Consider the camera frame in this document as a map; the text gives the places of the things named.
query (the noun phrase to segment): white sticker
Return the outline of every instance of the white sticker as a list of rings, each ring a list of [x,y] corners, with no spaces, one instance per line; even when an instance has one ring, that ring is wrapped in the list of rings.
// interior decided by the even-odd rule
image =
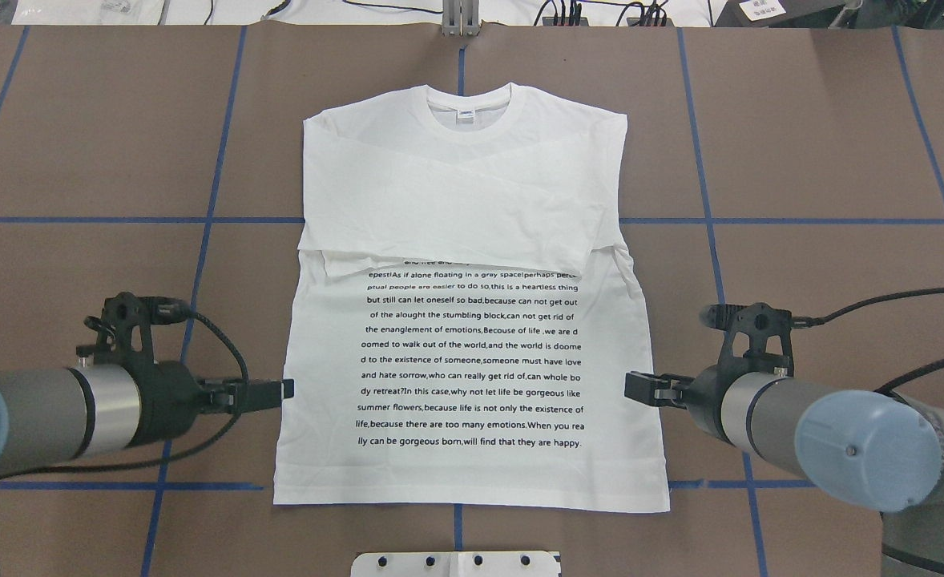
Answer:
[[[742,8],[743,14],[746,14],[746,18],[750,18],[750,22],[786,14],[779,0],[746,0],[746,2],[740,2],[739,7]]]
[[[131,8],[131,0],[103,0],[102,2],[102,10],[119,12],[120,14],[129,14]]]

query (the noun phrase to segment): label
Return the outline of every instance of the label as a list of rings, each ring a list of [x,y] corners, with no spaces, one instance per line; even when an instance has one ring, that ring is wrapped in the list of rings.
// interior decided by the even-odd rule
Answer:
[[[746,18],[750,18],[750,22],[786,14],[779,0],[746,0],[741,2],[739,7],[742,8],[743,14],[746,14]]]

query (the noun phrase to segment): cable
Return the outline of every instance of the cable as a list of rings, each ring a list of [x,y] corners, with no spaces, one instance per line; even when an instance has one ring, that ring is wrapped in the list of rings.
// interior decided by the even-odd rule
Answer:
[[[642,18],[638,19],[636,23],[630,23],[629,26],[665,26],[665,22],[668,19],[668,14],[664,10],[664,5],[668,3],[668,0],[665,0],[661,4],[652,3],[647,7],[647,13],[641,14]]]
[[[914,379],[919,379],[924,375],[929,375],[929,373],[934,373],[936,370],[941,369],[944,369],[944,358],[940,358],[938,361],[929,362],[927,365],[919,366],[917,369],[913,369],[908,373],[903,373],[903,375],[895,377],[892,381],[889,381],[876,388],[874,392],[887,395],[901,385],[907,384]]]
[[[623,7],[623,8],[622,8],[622,14],[618,14],[618,22],[615,22],[615,28],[618,28],[618,26],[622,26],[622,18],[625,18],[625,12],[629,11],[629,8],[631,8],[631,7],[633,7],[633,6],[638,6],[638,7],[639,7],[639,19],[640,19],[640,21],[642,21],[642,19],[643,19],[643,11],[646,10],[647,7],[643,6],[643,3],[642,3],[642,2],[629,2],[628,4],[623,4],[623,5],[622,5],[622,7]]]
[[[889,295],[882,295],[872,299],[866,299],[860,301],[859,303],[853,303],[850,306],[843,307],[831,314],[826,315],[826,317],[794,317],[792,319],[792,328],[809,329],[812,328],[812,326],[820,326],[826,324],[826,322],[835,321],[836,318],[842,317],[843,314],[864,308],[869,305],[875,305],[889,301],[898,301],[900,299],[909,299],[912,297],[923,297],[925,295],[944,295],[944,286],[938,286],[938,288],[922,288],[918,291],[904,291],[903,293],[890,293]]]
[[[286,10],[286,7],[288,7],[289,5],[290,5],[290,0],[283,0],[277,7],[270,8],[270,10],[266,12],[266,15],[262,16],[262,19],[264,21],[267,21],[267,19],[273,18],[273,16],[280,14],[280,12],[282,12],[283,10]]]
[[[205,328],[208,328],[209,331],[212,331],[212,335],[216,336],[216,339],[219,339],[223,345],[229,349],[230,354],[233,355],[235,361],[237,361],[237,366],[240,369],[240,377],[242,382],[245,384],[244,387],[240,388],[240,393],[237,399],[234,399],[235,408],[239,409],[241,406],[245,406],[245,395],[248,394],[248,364],[244,362],[244,355],[240,354],[240,351],[237,350],[237,347],[234,346],[233,342],[230,341],[230,337],[226,336],[226,333],[220,331],[219,326],[216,326],[215,322],[212,322],[211,319],[201,314],[200,312],[191,311],[190,317],[196,319],[200,324],[205,325]],[[223,427],[220,430],[216,431],[216,434],[213,434],[206,441],[201,442],[199,445],[193,446],[187,450],[181,450],[175,455],[169,455],[168,457],[162,457],[159,459],[151,459],[149,461],[139,461],[136,463],[120,463],[115,465],[87,465],[87,466],[77,466],[77,465],[59,465],[52,467],[43,467],[39,469],[34,469],[30,471],[21,472],[21,474],[87,474],[87,472],[111,472],[111,471],[127,471],[131,469],[143,469],[148,467],[154,467],[156,465],[164,465],[167,463],[172,463],[174,461],[179,461],[180,459],[186,459],[192,455],[196,455],[202,450],[208,449],[209,446],[212,446],[213,443],[219,441],[234,424],[237,423],[237,420],[240,419],[241,413],[234,413],[230,417],[230,420],[223,424]]]
[[[356,2],[355,0],[341,0],[344,4],[352,6],[364,6],[366,8],[395,8],[395,10],[414,10],[417,12],[426,12],[426,14],[443,14],[443,10],[429,10],[429,8],[416,8],[414,6],[395,6],[393,4],[370,4],[367,2]]]
[[[582,4],[607,4],[607,6],[625,6],[625,2],[608,2],[608,0],[579,0]]]
[[[547,4],[550,4],[554,7],[554,22],[557,22],[557,3],[554,0],[544,0],[544,3],[539,5],[539,12],[537,12],[537,18],[533,21],[533,26],[537,26],[539,23],[539,16],[543,15],[543,11],[547,8]]]

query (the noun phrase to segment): metal mount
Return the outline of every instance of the metal mount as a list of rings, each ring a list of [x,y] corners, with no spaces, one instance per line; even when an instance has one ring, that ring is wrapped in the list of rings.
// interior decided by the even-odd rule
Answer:
[[[443,0],[444,36],[479,36],[479,0]]]

